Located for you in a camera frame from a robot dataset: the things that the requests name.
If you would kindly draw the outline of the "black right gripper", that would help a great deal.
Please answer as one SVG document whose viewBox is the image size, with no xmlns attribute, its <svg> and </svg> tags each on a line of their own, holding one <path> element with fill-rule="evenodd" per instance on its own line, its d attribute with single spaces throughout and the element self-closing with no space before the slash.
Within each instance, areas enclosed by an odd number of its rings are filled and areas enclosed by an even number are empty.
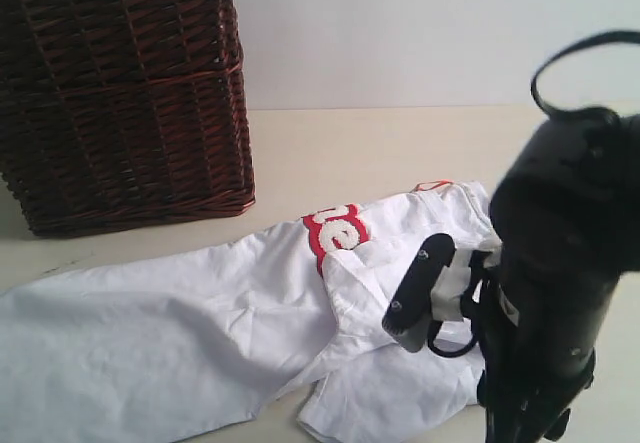
<svg viewBox="0 0 640 443">
<path fill-rule="evenodd" d="M 485 360 L 477 389 L 485 410 L 485 440 L 559 440 L 573 401 L 593 382 L 595 355 L 584 358 L 579 371 L 570 376 L 546 369 L 535 353 L 516 346 L 517 327 L 506 317 L 500 287 L 492 282 L 482 284 L 474 333 Z"/>
</svg>

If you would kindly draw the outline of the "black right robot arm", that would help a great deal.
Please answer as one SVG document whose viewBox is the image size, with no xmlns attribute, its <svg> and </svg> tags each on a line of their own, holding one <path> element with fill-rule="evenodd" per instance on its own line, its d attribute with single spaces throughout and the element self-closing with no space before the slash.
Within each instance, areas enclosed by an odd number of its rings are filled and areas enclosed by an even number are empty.
<svg viewBox="0 0 640 443">
<path fill-rule="evenodd" d="M 490 442 L 559 439 L 594 377 L 622 275 L 639 268 L 639 119 L 604 109 L 544 122 L 497 187 L 500 262 L 474 329 Z"/>
</svg>

